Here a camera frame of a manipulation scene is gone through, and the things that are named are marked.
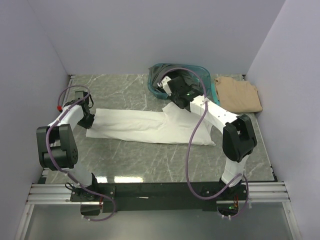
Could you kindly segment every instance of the brown fabric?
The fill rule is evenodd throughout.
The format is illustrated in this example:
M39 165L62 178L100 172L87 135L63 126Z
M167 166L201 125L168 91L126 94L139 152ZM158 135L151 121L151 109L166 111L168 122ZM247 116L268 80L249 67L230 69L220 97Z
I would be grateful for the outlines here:
M237 81L232 77L214 79L220 106L232 113L256 113L262 111L258 90L248 81Z

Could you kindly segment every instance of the teal laundry basket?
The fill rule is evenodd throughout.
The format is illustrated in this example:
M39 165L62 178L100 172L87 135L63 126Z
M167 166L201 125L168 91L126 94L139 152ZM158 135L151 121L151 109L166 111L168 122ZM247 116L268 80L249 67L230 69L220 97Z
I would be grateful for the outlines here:
M170 64L170 63L158 63L155 64L154 67L160 67L164 64ZM193 65L183 65L183 64L179 64L177 67L181 67L181 68L186 68L186 69L190 69L191 71L195 72L203 81L204 86L205 86L205 91L207 96L212 92L211 91L211 76L210 73L208 72L207 69L205 69L202 66L193 66ZM199 79L193 75L192 73L189 73L191 75L191 77L193 78L195 83L199 83ZM148 89L151 93L153 93L153 95L157 98L157 99L167 99L168 98L168 94L164 93L164 92L160 92L157 89L154 89L154 87L152 86L153 82L151 79L151 75L149 74L149 78L148 78Z

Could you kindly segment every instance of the table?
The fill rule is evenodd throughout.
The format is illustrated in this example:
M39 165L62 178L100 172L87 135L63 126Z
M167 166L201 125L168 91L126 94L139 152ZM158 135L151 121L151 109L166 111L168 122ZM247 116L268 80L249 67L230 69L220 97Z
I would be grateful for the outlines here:
M241 81L240 74L231 75ZM169 100L160 100L149 92L148 74L73 75L69 85L90 88L94 106L101 109L129 109L161 112ZM79 87L67 92L68 101ZM249 181L274 181L273 170L263 142L257 119L251 118L257 146L249 156L245 174ZM105 183L160 183L185 182L187 144L154 144L117 139L88 138L86 129L76 126L74 138L79 161ZM189 157L189 176L193 182L218 181L225 168L226 156L222 150L222 134L212 128L211 138L216 146L193 145ZM46 184L63 184L70 180L58 171L49 171Z

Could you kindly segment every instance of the marble tabletop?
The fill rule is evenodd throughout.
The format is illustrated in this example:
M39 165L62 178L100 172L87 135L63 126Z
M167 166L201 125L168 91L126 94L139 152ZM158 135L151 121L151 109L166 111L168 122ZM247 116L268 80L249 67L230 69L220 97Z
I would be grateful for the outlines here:
M242 76L231 75L238 80ZM147 87L148 74L73 75L70 85L90 88L95 113L100 109L128 109L161 112L169 100L154 97ZM67 93L67 100L74 98L78 87ZM245 174L250 181L273 181L271 164L263 143L257 119L251 118L257 146L249 156ZM73 130L79 161L95 174L99 182L185 182L185 157L187 144L154 144L117 139L89 138L86 129L76 126ZM212 128L211 138L216 146L193 145L189 157L189 176L193 182L218 181L226 156L222 150L222 134ZM57 171L49 171L47 184L63 184L70 180Z

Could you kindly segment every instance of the wall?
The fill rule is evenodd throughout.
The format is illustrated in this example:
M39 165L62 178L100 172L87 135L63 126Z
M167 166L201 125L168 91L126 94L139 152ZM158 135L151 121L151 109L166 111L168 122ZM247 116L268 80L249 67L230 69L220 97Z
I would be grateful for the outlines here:
M246 74L285 0L29 0L69 74Z
M320 238L320 1L286 0L247 75L275 173L287 185L303 239Z
M0 1L0 233L16 234L40 176L36 129L57 115L68 75L27 0Z

